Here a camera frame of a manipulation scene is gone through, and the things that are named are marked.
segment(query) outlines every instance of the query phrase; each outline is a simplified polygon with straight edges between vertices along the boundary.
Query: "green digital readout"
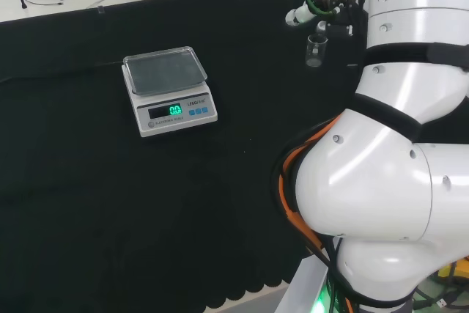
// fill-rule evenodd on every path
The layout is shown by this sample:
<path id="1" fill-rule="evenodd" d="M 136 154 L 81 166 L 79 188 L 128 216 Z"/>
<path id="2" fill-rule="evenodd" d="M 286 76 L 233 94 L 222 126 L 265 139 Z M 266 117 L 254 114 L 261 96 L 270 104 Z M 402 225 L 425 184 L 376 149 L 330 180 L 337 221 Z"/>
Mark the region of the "green digital readout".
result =
<path id="1" fill-rule="evenodd" d="M 182 108 L 179 103 L 171 104 L 170 106 L 159 106 L 157 108 L 149 109 L 148 113 L 150 119 L 157 119 L 159 117 L 182 114 Z"/>
<path id="2" fill-rule="evenodd" d="M 182 109 L 179 104 L 169 107 L 169 115 L 178 115 L 178 114 L 182 114 Z"/>

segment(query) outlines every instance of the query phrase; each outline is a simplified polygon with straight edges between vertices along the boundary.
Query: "black cable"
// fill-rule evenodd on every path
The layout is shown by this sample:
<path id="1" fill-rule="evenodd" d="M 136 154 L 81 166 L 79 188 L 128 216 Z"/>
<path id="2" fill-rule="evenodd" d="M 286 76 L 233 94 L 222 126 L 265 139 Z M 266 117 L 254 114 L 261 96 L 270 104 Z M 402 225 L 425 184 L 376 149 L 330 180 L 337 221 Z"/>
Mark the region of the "black cable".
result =
<path id="1" fill-rule="evenodd" d="M 41 3 L 35 3 L 33 1 L 29 1 L 29 0 L 24 0 L 26 3 L 30 3 L 30 4 L 34 4 L 34 5 L 40 5 L 40 6 L 43 6 L 43 7 L 48 7 L 49 5 L 63 5 L 64 3 L 50 3 L 50 4 L 41 4 Z"/>
<path id="2" fill-rule="evenodd" d="M 329 313 L 334 312 L 334 306 L 336 305 L 336 285 L 334 285 L 334 281 L 330 284 L 330 305 L 329 305 Z"/>
<path id="3" fill-rule="evenodd" d="M 311 150 L 311 148 L 317 143 L 317 140 L 306 141 L 306 142 L 305 140 L 311 138 L 311 136 L 315 132 L 318 132 L 319 129 L 323 127 L 326 123 L 329 123 L 329 122 L 323 122 L 321 124 L 314 126 L 314 128 L 309 129 L 309 132 L 310 132 L 309 135 L 306 135 L 304 132 L 302 132 L 301 135 L 306 136 L 306 138 L 300 140 L 297 144 L 294 144 L 293 146 L 292 144 L 288 143 L 287 147 L 284 148 L 286 152 L 281 153 L 274 162 L 273 172 L 270 178 L 270 191 L 274 199 L 276 200 L 276 203 L 280 204 L 280 209 L 283 214 L 285 214 L 285 207 L 283 206 L 283 202 L 287 201 L 287 204 L 288 204 L 288 196 L 295 195 L 295 182 L 292 182 L 292 180 L 295 179 L 296 172 L 292 172 L 292 168 L 295 166 L 299 167 L 303 158 Z M 284 171 L 285 161 L 294 151 L 298 150 L 301 147 L 306 147 L 306 148 L 302 148 L 300 152 L 296 154 L 292 162 L 290 162 L 287 165 L 287 170 Z M 280 176 L 282 176 L 282 179 L 283 179 L 284 189 L 282 191 L 284 193 L 284 198 L 285 198 L 284 201 L 282 201 L 280 197 L 280 190 L 278 188 L 280 185 L 279 183 Z M 332 237 L 327 237 L 325 235 L 317 234 L 318 238 L 321 240 L 321 243 L 323 244 L 325 250 L 327 251 L 329 255 L 329 258 L 330 258 L 329 260 L 325 258 L 321 250 L 317 248 L 312 243 L 311 240 L 309 240 L 301 231 L 299 231 L 299 233 L 301 234 L 303 238 L 306 239 L 306 245 L 308 249 L 328 267 L 328 274 L 330 275 L 329 280 L 331 280 L 331 283 L 333 283 L 335 287 L 336 295 L 339 295 L 339 297 L 343 295 L 345 298 L 347 298 L 350 301 L 350 304 L 352 305 L 362 304 L 365 306 L 373 306 L 376 308 L 392 308 L 392 307 L 402 305 L 403 303 L 407 302 L 408 300 L 412 298 L 413 292 L 411 292 L 408 296 L 403 297 L 399 300 L 395 300 L 395 301 L 380 301 L 380 300 L 376 300 L 376 299 L 360 294 L 359 292 L 355 291 L 352 288 L 348 280 L 344 277 L 342 273 L 340 273 L 339 269 L 337 268 L 337 264 L 336 264 L 337 253 L 336 251 L 332 249 L 333 248 Z"/>
<path id="4" fill-rule="evenodd" d="M 416 311 L 416 310 L 419 310 L 419 309 L 428 308 L 428 307 L 434 305 L 435 303 L 437 303 L 439 300 L 444 299 L 448 294 L 453 295 L 454 293 L 457 293 L 457 296 L 459 296 L 462 291 L 459 291 L 459 293 L 458 293 L 458 290 L 448 292 L 449 285 L 452 282 L 452 279 L 454 278 L 454 272 L 455 271 L 456 271 L 456 263 L 452 263 L 451 264 L 451 270 L 450 270 L 449 276 L 448 276 L 448 282 L 444 284 L 441 294 L 439 294 L 437 297 L 434 297 L 434 298 L 430 297 L 426 293 L 421 291 L 419 288 L 417 288 L 416 292 L 425 299 L 415 301 L 413 303 L 413 309 Z"/>
<path id="5" fill-rule="evenodd" d="M 350 13 L 350 0 L 345 0 L 345 11 L 347 12 L 347 17 L 349 18 L 350 25 L 355 27 L 355 24 L 352 21 L 352 14 Z"/>

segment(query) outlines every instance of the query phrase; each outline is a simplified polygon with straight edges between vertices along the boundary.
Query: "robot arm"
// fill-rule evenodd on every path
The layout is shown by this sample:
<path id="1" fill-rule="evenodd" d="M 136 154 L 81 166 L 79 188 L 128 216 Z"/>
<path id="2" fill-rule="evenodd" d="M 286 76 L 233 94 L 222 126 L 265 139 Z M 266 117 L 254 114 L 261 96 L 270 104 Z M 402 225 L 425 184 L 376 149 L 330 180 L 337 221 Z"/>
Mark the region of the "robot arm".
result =
<path id="1" fill-rule="evenodd" d="M 308 152 L 295 193 L 314 231 L 344 238 L 337 266 L 352 288 L 395 301 L 469 254 L 469 146 L 414 143 L 419 125 L 468 93 L 461 67 L 414 54 L 431 43 L 466 46 L 469 0 L 369 1 L 373 55 L 355 93 L 360 108 Z"/>

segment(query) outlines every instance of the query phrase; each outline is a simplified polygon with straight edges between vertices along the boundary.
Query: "black tablecloth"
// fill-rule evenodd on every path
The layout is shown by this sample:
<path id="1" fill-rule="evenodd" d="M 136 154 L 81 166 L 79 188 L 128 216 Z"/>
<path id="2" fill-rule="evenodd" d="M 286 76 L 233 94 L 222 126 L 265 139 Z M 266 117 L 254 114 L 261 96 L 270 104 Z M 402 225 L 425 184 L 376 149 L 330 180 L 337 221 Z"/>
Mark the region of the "black tablecloth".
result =
<path id="1" fill-rule="evenodd" d="M 284 24 L 301 2 L 142 1 L 0 26 L 2 312 L 201 312 L 293 277 L 306 252 L 270 198 L 271 164 L 343 110 L 363 53 L 331 40 L 308 70 L 311 28 Z M 184 45 L 219 120 L 142 139 L 109 63 Z M 427 138 L 469 141 L 450 129 L 467 115 Z"/>

